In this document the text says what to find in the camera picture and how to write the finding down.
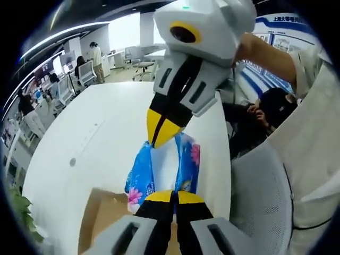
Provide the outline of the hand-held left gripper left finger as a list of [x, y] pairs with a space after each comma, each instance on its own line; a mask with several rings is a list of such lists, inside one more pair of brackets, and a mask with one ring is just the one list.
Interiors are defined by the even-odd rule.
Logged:
[[148, 196], [135, 214], [124, 214], [117, 196], [100, 198], [92, 237], [84, 242], [85, 254], [166, 254], [171, 240], [172, 191]]

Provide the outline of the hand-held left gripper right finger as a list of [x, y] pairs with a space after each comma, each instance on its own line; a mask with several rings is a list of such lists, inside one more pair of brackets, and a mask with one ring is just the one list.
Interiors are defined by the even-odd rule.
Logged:
[[177, 241], [181, 254], [255, 254], [251, 239], [224, 217], [214, 217], [202, 197], [179, 191]]

